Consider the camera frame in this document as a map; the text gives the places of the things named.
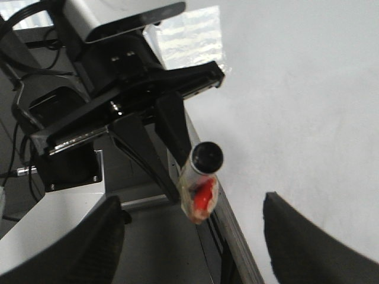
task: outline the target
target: black mount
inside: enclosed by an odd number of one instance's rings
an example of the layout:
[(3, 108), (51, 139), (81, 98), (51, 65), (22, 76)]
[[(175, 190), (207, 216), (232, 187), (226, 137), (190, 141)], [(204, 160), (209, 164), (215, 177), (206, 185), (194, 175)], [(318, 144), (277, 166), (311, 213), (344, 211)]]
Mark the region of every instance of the black mount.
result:
[[(137, 162), (172, 202), (177, 201), (175, 185), (144, 126), (155, 124), (158, 136), (183, 166), (191, 151), (183, 100), (218, 88), (223, 72), (215, 62), (165, 70), (142, 30), (84, 44), (62, 14), (49, 14), (87, 95), (74, 87), (72, 78), (31, 75), (20, 80), (22, 71), (2, 64), (18, 88), (12, 112), (34, 144), (46, 191), (51, 184), (57, 190), (96, 176), (92, 141), (109, 134), (117, 148)], [(12, 49), (17, 47), (19, 61), (40, 67), (13, 33), (7, 37), (10, 56), (16, 57)], [(74, 164), (85, 169), (67, 170)]]

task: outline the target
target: gray surface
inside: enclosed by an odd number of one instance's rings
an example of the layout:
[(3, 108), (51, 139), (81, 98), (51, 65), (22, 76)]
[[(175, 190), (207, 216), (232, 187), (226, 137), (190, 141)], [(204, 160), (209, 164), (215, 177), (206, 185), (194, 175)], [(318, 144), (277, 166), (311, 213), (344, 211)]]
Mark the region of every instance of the gray surface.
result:
[(270, 191), (379, 262), (378, 1), (188, 1), (212, 5), (232, 71), (186, 108), (224, 151), (218, 177), (264, 280)]
[(179, 205), (131, 214), (113, 284), (211, 284), (195, 225)]

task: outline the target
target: black plastic part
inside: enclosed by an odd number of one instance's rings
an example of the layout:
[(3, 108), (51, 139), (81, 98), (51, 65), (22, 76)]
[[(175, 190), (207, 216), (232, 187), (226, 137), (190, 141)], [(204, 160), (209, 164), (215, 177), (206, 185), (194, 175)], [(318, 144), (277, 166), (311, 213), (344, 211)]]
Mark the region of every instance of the black plastic part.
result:
[(191, 141), (181, 95), (172, 93), (156, 100), (155, 131), (179, 166), (184, 166), (191, 152)]
[(68, 235), (0, 276), (0, 283), (110, 284), (123, 241), (124, 220), (120, 201), (113, 196)]
[(200, 172), (214, 173), (223, 165), (223, 152), (214, 142), (202, 142), (192, 151), (192, 162)]
[(138, 112), (143, 121), (153, 119), (148, 110), (155, 106), (158, 98), (167, 93), (178, 93), (184, 99), (212, 87), (218, 88), (224, 78), (216, 62), (207, 64), (154, 72), (146, 78), (127, 85), (117, 85), (73, 110), (69, 115), (50, 126), (31, 135), (39, 155), (48, 153), (54, 142), (64, 133), (80, 133), (83, 128), (107, 125), (113, 121), (110, 116), (110, 101), (116, 101), (123, 107), (125, 115)]
[(62, 13), (63, 6), (65, 5), (66, 0), (46, 0), (49, 2), (49, 7), (51, 11), (54, 11), (58, 14)]
[(323, 232), (275, 192), (266, 195), (264, 218), (280, 284), (379, 283), (379, 264)]
[[(83, 96), (74, 90), (66, 78), (46, 78), (48, 80), (44, 84), (37, 76), (26, 79), (23, 92), (16, 97), (12, 106), (14, 117), (26, 135), (36, 129), (46, 129), (86, 104)], [(56, 191), (91, 183), (94, 176), (99, 176), (92, 143), (54, 156), (36, 156), (34, 163), (47, 192), (52, 191), (52, 185)]]
[(133, 83), (147, 72), (163, 69), (141, 30), (84, 44), (65, 17), (50, 15), (70, 61), (93, 98), (120, 80)]
[(87, 42), (101, 40), (104, 37), (113, 36), (116, 32), (130, 31), (145, 25), (154, 24), (167, 18), (182, 13), (185, 9), (185, 2), (174, 3), (166, 7), (134, 15), (105, 25), (101, 25), (91, 31), (86, 39)]
[(141, 120), (135, 114), (130, 114), (112, 122), (108, 130), (115, 146), (144, 169), (171, 202), (178, 201), (176, 186), (165, 170)]

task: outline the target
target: metal frame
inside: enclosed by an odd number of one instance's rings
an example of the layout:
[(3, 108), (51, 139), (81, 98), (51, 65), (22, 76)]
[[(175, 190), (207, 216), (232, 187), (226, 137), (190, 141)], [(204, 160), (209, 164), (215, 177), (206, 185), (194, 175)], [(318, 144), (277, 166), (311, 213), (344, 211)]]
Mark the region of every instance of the metal frame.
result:
[(161, 194), (133, 201), (122, 202), (121, 207), (123, 210), (130, 212), (167, 204), (170, 204), (170, 200), (166, 195)]
[(102, 152), (101, 181), (48, 192), (0, 240), (0, 275), (38, 255), (72, 231), (105, 198)]

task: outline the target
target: plastic wrap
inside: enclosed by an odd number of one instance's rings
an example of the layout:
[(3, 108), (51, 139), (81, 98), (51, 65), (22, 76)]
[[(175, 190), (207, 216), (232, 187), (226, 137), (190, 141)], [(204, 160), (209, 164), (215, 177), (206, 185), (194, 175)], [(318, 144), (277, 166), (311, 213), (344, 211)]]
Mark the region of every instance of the plastic wrap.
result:
[(183, 211), (195, 224), (206, 220), (216, 207), (220, 186), (215, 173), (222, 164), (220, 147), (203, 142), (194, 147), (181, 169), (176, 187)]
[(166, 69), (216, 61), (224, 72), (230, 69), (223, 51), (219, 6), (185, 12), (150, 25), (145, 38)]

